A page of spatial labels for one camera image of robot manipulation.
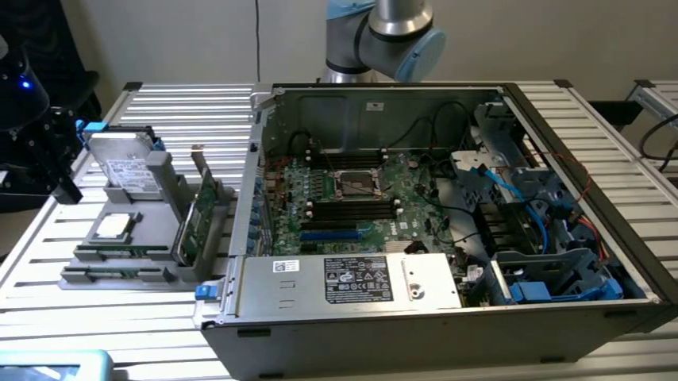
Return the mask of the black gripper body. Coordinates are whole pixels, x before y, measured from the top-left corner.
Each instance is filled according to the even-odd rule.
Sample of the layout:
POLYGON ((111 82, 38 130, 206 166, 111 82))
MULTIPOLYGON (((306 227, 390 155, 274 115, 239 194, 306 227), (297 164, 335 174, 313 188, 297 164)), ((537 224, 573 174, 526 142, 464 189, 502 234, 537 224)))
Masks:
POLYGON ((50 108, 50 96, 22 44, 2 38, 2 130, 35 122, 50 108))

